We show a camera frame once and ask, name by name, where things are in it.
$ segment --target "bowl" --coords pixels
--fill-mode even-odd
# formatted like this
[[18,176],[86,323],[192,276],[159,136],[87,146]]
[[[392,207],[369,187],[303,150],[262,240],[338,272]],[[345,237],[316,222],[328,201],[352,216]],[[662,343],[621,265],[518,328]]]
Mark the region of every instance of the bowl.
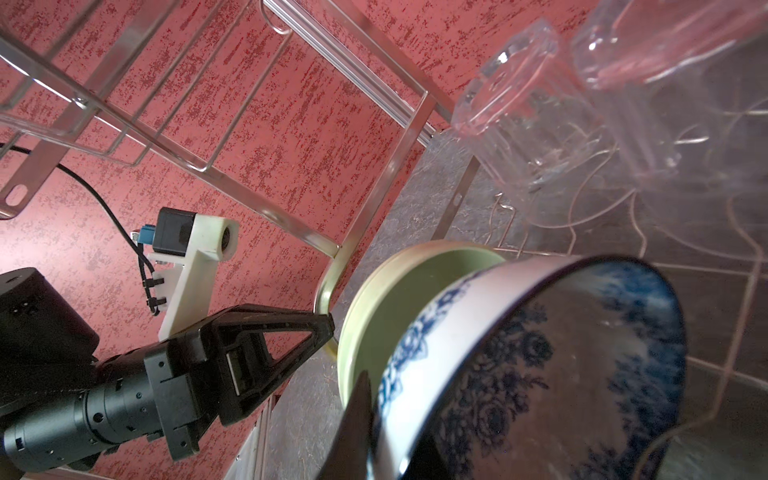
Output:
[[504,258],[469,242],[435,240],[406,248],[374,270],[355,295],[339,337],[339,394],[346,407],[357,376],[368,370],[372,397],[387,359],[424,305],[464,275]]
[[449,478],[629,480],[677,420],[685,355],[677,298],[639,260],[537,257],[470,274],[387,364],[376,478],[404,476],[426,442]]

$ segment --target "blue and white bowl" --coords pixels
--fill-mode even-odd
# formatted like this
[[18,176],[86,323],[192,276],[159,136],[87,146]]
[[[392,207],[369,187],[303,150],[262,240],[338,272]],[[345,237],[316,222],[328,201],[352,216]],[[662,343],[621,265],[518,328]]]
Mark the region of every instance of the blue and white bowl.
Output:
[[404,475],[430,435],[451,478],[628,480],[677,421],[685,354],[677,298],[639,260],[538,257],[473,273],[389,360],[376,478]]

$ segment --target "blue connector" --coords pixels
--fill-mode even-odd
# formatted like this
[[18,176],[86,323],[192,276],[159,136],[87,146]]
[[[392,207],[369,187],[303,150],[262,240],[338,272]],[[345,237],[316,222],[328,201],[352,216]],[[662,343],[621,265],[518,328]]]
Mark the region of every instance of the blue connector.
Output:
[[152,242],[154,242],[154,225],[144,225],[141,230],[139,230],[138,243],[151,245]]

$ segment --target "red textured wall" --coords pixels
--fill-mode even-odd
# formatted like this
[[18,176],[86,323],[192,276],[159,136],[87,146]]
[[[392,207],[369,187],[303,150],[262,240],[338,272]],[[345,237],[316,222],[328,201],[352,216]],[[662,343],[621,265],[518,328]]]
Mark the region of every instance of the red textured wall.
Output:
[[[310,11],[338,31],[318,4],[306,2]],[[214,3],[182,0],[110,101],[135,108]],[[159,101],[151,104],[144,121],[157,126],[170,110],[205,54],[232,22],[236,3],[223,9],[189,61],[182,63],[179,73],[161,91]],[[572,30],[594,3],[397,0],[357,5],[457,98],[475,69],[515,31],[541,15],[562,31]],[[2,0],[0,12],[19,38],[42,52],[86,4],[85,0]],[[141,0],[106,1],[94,21],[56,57],[56,65],[79,81],[86,79],[139,5]],[[354,41],[340,31],[339,36],[405,98],[414,99]],[[209,154],[280,41],[257,10],[250,11],[167,134],[198,154]],[[19,78],[0,65],[0,94],[5,96]],[[50,121],[64,104],[35,89],[35,95],[15,113]],[[217,166],[340,242],[399,132],[394,121],[296,37]],[[103,147],[108,135],[112,133],[106,127],[93,127],[86,138]],[[0,131],[0,141],[7,137],[7,131]],[[24,144],[30,147],[34,141],[25,139]],[[415,149],[363,247],[420,151],[420,147]],[[0,162],[0,180],[5,182],[22,159],[20,154],[10,154]],[[127,168],[70,152],[63,163],[91,182],[128,230],[153,223],[157,211],[165,206],[239,220],[238,252],[219,269],[212,311],[237,303],[311,307],[326,259],[162,158],[151,155],[138,167]],[[101,358],[157,338],[161,318],[151,317],[144,305],[135,256],[95,201],[61,172],[50,176],[19,217],[0,223],[0,247],[4,253],[0,269],[36,266],[92,325],[101,336],[97,351]],[[295,341],[288,335],[273,337],[270,347],[287,349]],[[221,478],[252,425],[249,420],[223,429],[214,423],[200,444],[202,452],[175,464],[164,441],[147,444],[138,439],[100,459],[95,472],[118,479]]]

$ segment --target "metal wire rack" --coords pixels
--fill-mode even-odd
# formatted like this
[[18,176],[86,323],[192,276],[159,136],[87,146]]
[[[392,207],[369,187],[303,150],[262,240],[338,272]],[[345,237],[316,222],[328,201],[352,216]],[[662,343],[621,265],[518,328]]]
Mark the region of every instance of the metal wire rack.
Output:
[[[349,0],[331,0],[327,4],[329,10],[344,26],[388,65],[408,87],[421,95],[416,109],[402,100],[294,0],[218,0],[202,24],[188,36],[184,47],[154,82],[144,99],[132,111],[126,111],[110,102],[110,94],[162,24],[180,7],[179,0],[155,0],[141,4],[130,24],[102,57],[88,79],[82,83],[64,73],[56,66],[54,60],[94,13],[104,7],[103,0],[91,0],[87,3],[42,54],[16,38],[3,21],[0,28],[0,59],[13,68],[18,78],[10,94],[0,104],[0,124],[11,128],[10,138],[5,142],[5,146],[0,148],[0,159],[8,153],[12,145],[22,140],[24,135],[36,137],[41,141],[0,190],[0,219],[12,219],[26,207],[70,148],[125,167],[135,167],[152,151],[330,257],[331,261],[317,288],[315,301],[315,311],[327,313],[336,285],[413,145],[417,140],[427,144],[434,134],[435,129],[428,123],[429,115],[437,111],[444,119],[450,121],[453,111],[453,102],[448,95],[437,88],[385,35],[376,30]],[[275,12],[288,28],[275,26],[265,6]],[[225,8],[237,9],[234,20],[218,38],[168,114],[158,127],[152,127],[142,121],[144,112],[157,100],[158,92],[189,57],[190,51],[207,30],[217,23],[218,15]],[[168,137],[165,131],[251,8],[260,10],[267,24],[277,35],[283,36],[283,41],[251,86],[212,153],[208,157],[201,157]],[[294,32],[405,127],[389,162],[341,243],[309,227],[300,218],[214,165],[250,102],[281,54],[285,52]],[[47,94],[52,94],[52,99],[64,105],[51,124],[26,118],[14,110],[29,95],[46,94],[39,90],[35,93],[35,85],[48,91]],[[108,147],[94,146],[92,142],[84,141],[84,133],[99,125],[106,125],[107,132],[111,132]]]
[[[386,193],[392,186],[405,158],[416,141],[427,144],[435,133],[435,129],[428,123],[429,115],[436,111],[446,121],[450,122],[454,107],[452,100],[381,31],[373,27],[370,21],[349,0],[326,0],[326,4],[343,27],[347,28],[357,40],[378,57],[384,65],[389,67],[406,86],[422,96],[417,108],[411,108],[294,0],[257,0],[257,6],[261,10],[266,22],[272,27],[276,35],[283,36],[283,41],[274,52],[256,83],[251,86],[245,101],[238,108],[212,154],[203,158],[166,136],[164,131],[169,123],[172,122],[174,115],[179,111],[181,105],[189,98],[192,91],[199,84],[204,72],[210,67],[217,54],[219,54],[224,42],[242,20],[245,12],[249,8],[256,7],[256,4],[253,3],[253,0],[218,0],[203,24],[189,36],[187,43],[181,49],[178,56],[154,83],[154,86],[140,102],[139,106],[133,111],[125,111],[108,100],[109,94],[115,89],[118,82],[147,43],[157,33],[159,27],[177,8],[179,1],[153,0],[144,2],[112,49],[101,59],[101,62],[91,72],[89,78],[81,83],[57,68],[54,59],[67,42],[83,28],[94,12],[102,6],[102,3],[102,0],[91,0],[42,54],[37,53],[28,45],[15,38],[9,33],[10,31],[7,26],[3,25],[0,28],[0,59],[11,65],[18,73],[18,82],[14,89],[0,104],[0,124],[4,124],[12,129],[9,141],[6,141],[5,146],[0,148],[0,159],[24,135],[31,135],[41,139],[32,153],[13,174],[11,180],[0,190],[0,218],[11,219],[18,215],[70,148],[83,151],[106,161],[123,164],[126,167],[139,164],[146,157],[147,153],[152,151],[232,197],[252,211],[267,218],[270,222],[300,238],[311,247],[326,254],[331,260],[317,287],[314,310],[318,313],[327,313],[336,285],[376,211],[383,202]],[[159,90],[184,61],[190,50],[206,31],[206,28],[211,26],[217,17],[217,13],[226,5],[231,6],[232,3],[239,8],[235,22],[232,22],[227,27],[210,55],[204,60],[200,69],[197,70],[192,80],[187,84],[181,98],[171,108],[169,115],[163,119],[157,128],[144,123],[141,120],[141,115],[156,98]],[[264,8],[265,6],[272,10],[288,28],[276,26],[270,20]],[[383,172],[341,243],[337,243],[323,233],[312,229],[300,218],[289,214],[273,201],[229,177],[215,166],[220,152],[227,144],[248,104],[264,83],[278,58],[285,52],[294,32],[310,43],[405,128]],[[64,109],[52,124],[41,124],[14,113],[14,108],[19,105],[19,102],[23,100],[25,95],[29,94],[34,84],[43,87],[57,98],[66,102]],[[105,124],[113,132],[116,132],[107,147],[94,147],[81,140],[82,134],[90,127],[92,122]],[[132,154],[132,156],[121,154],[125,151]],[[478,169],[478,161],[472,159],[435,230],[434,239],[443,238],[448,233],[457,211],[461,208],[472,181],[475,179]],[[637,195],[630,194],[624,198],[621,205],[628,207],[631,225],[637,235],[637,239],[640,241],[636,254],[638,257],[643,258],[648,247],[648,235],[647,231],[637,222],[636,203]],[[524,231],[523,237],[517,246],[506,246],[504,242],[515,224],[516,212],[511,207],[503,204],[501,195],[498,195],[495,199],[491,219],[489,219],[488,223],[489,232],[486,243],[490,243],[491,238],[494,236],[493,216],[500,210],[511,210],[512,215],[508,222],[502,226],[503,234],[495,245],[496,250],[505,252],[515,258],[520,258],[524,255],[567,256],[573,254],[574,247],[579,238],[576,229],[573,227],[553,229],[565,230],[571,235],[570,242],[564,249],[538,250],[529,246],[528,233],[530,226],[525,224],[524,221],[521,222],[519,218],[518,223],[522,223]],[[754,261],[750,269],[729,270],[708,266],[656,263],[658,267],[686,270],[701,275],[722,273],[742,278],[746,277],[746,287],[743,291],[737,321],[730,337],[725,361],[721,365],[717,365],[692,356],[689,356],[687,359],[689,365],[715,372],[719,376],[715,395],[708,413],[693,422],[688,422],[670,430],[666,435],[658,438],[649,447],[648,452],[663,445],[671,436],[716,418],[723,404],[723,396],[730,380],[744,382],[768,391],[768,381],[736,371],[735,369],[747,320],[750,318],[755,302],[757,285],[759,280],[764,280],[765,277],[761,273],[764,253],[760,245],[746,234],[732,212],[729,218],[733,230],[747,243],[752,245],[755,250],[756,261]],[[642,465],[637,466],[635,478],[639,476],[641,468]]]

